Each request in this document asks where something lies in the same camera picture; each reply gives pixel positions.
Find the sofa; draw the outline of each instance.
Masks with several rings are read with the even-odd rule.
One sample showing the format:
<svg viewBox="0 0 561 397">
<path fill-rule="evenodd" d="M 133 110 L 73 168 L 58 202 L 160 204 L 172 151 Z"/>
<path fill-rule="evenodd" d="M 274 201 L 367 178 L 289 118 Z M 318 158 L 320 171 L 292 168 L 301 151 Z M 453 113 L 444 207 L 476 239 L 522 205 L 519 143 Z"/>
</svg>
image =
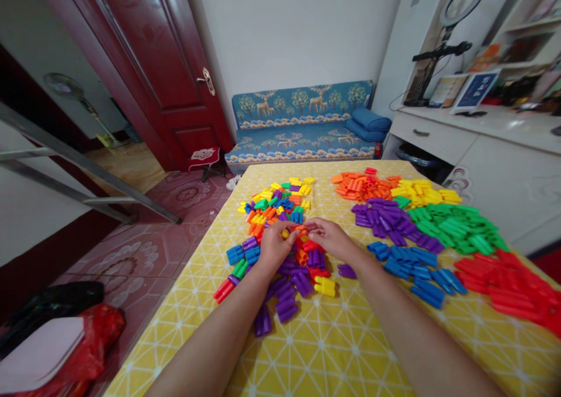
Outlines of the sofa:
<svg viewBox="0 0 561 397">
<path fill-rule="evenodd" d="M 237 144 L 226 153 L 236 175 L 261 163 L 380 158 L 381 141 L 361 140 L 345 122 L 372 102 L 372 81 L 238 94 Z"/>
</svg>

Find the wall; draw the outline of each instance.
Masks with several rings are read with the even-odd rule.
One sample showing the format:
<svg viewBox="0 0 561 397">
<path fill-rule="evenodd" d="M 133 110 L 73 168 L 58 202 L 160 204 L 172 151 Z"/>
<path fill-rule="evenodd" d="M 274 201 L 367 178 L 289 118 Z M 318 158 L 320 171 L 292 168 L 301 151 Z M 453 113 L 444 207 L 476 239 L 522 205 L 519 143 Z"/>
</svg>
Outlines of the wall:
<svg viewBox="0 0 561 397">
<path fill-rule="evenodd" d="M 109 129 L 123 129 L 126 122 L 105 86 L 45 0 L 0 0 L 0 43 L 43 88 L 46 73 L 77 80 Z M 89 138 L 103 132 L 78 102 L 45 90 Z"/>
<path fill-rule="evenodd" d="M 413 55 L 421 51 L 427 31 L 437 11 L 439 0 L 419 0 L 411 6 L 412 0 L 400 0 L 396 22 L 383 61 L 378 90 L 374 95 L 372 110 L 387 118 L 393 117 L 393 109 L 400 106 L 409 79 L 415 68 Z"/>
<path fill-rule="evenodd" d="M 0 113 L 13 112 L 0 102 Z M 28 140 L 0 122 L 0 151 L 32 149 Z M 27 165 L 92 194 L 48 157 L 27 159 Z M 66 196 L 0 167 L 0 266 L 48 238 L 90 210 Z"/>
<path fill-rule="evenodd" d="M 235 94 L 377 82 L 399 0 L 189 2 L 235 132 Z"/>
</svg>

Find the forearm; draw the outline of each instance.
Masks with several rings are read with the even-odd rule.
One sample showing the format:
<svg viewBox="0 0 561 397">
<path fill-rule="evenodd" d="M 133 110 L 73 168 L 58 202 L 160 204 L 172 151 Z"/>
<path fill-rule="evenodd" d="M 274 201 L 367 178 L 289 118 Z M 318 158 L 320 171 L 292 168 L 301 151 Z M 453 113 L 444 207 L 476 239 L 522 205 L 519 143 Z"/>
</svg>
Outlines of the forearm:
<svg viewBox="0 0 561 397">
<path fill-rule="evenodd" d="M 179 349 L 147 395 L 222 395 L 273 274 L 256 264 Z"/>
<path fill-rule="evenodd" d="M 417 395 L 504 395 L 371 256 L 357 252 L 358 280 Z"/>
</svg>

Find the table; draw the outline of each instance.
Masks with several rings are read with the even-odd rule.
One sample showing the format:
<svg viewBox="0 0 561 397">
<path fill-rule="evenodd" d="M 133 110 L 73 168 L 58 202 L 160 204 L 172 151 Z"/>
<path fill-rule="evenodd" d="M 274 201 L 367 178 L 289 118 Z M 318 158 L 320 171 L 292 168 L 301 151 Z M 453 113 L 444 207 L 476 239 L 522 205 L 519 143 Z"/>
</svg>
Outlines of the table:
<svg viewBox="0 0 561 397">
<path fill-rule="evenodd" d="M 108 396 L 142 395 L 165 364 L 216 307 L 213 292 L 231 273 L 226 250 L 246 239 L 247 225 L 237 212 L 241 201 L 289 177 L 316 178 L 307 217 L 340 223 L 364 247 L 378 240 L 354 225 L 354 202 L 334 193 L 332 175 L 377 168 L 382 177 L 420 178 L 404 161 L 339 161 L 253 165 L 247 170 L 183 273 L 111 383 Z M 443 267 L 459 256 L 440 254 Z M 332 264 L 336 260 L 330 257 Z M 555 285 L 545 274 L 543 278 Z M 404 372 L 358 285 L 332 275 L 340 296 L 302 299 L 289 323 L 274 316 L 273 333 L 250 334 L 226 395 L 413 395 Z M 423 305 L 512 395 L 552 395 L 559 390 L 560 341 L 548 330 L 495 312 L 485 296 L 447 298 L 442 311 Z M 270 313 L 274 299 L 269 302 Z"/>
</svg>

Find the metal ladder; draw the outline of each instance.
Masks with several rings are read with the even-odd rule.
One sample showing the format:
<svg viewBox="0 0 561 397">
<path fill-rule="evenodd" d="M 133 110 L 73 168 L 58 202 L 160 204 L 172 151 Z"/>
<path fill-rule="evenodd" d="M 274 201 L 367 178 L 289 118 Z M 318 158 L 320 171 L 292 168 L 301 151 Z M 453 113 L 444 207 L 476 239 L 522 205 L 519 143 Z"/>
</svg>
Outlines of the metal ladder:
<svg viewBox="0 0 561 397">
<path fill-rule="evenodd" d="M 131 216 L 126 216 L 118 212 L 117 210 L 112 209 L 109 204 L 139 203 L 145 207 L 148 207 L 155 213 L 158 213 L 160 216 L 174 223 L 177 223 L 178 225 L 181 224 L 181 218 L 177 217 L 169 210 L 166 210 L 160 204 L 156 203 L 156 201 L 140 193 L 126 182 L 120 180 L 115 175 L 107 172 L 101 166 L 92 162 L 87 157 L 83 156 L 72 147 L 47 133 L 42 128 L 38 127 L 23 116 L 18 115 L 15 112 L 10 112 L 9 115 L 0 113 L 0 120 L 19 131 L 19 133 L 42 145 L 42 147 L 36 147 L 35 149 L 30 150 L 0 152 L 0 167 L 6 168 L 9 171 L 15 172 L 23 177 L 31 179 L 32 181 L 38 182 L 45 187 L 66 195 L 69 198 L 72 198 L 88 207 L 91 207 L 92 209 L 95 209 L 100 213 L 117 219 L 122 223 L 126 223 L 127 225 L 132 225 L 134 223 L 134 219 Z M 90 197 L 19 161 L 20 159 L 24 158 L 42 156 L 64 157 L 69 162 L 74 163 L 76 166 L 79 166 L 93 176 L 104 180 L 115 189 L 124 193 L 126 196 L 103 198 Z"/>
</svg>

